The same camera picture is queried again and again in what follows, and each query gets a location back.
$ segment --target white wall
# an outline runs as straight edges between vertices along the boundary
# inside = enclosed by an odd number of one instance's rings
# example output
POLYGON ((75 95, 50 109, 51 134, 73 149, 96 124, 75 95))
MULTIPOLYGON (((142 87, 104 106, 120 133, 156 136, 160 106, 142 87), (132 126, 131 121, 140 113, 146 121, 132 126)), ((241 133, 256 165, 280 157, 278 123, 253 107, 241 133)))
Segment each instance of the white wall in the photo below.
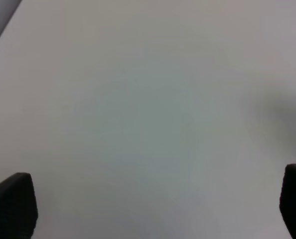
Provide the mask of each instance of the white wall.
POLYGON ((26 0, 0 40, 0 181, 35 239, 289 239, 296 0, 26 0))

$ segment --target white surface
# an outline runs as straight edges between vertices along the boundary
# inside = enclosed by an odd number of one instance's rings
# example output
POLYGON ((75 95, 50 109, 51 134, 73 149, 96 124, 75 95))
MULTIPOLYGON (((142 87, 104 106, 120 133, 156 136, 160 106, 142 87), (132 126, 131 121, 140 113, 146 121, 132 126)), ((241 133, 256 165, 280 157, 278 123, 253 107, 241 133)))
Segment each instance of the white surface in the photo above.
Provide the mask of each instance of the white surface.
POLYGON ((32 174, 35 239, 289 239, 294 96, 296 0, 27 0, 0 180, 32 174))

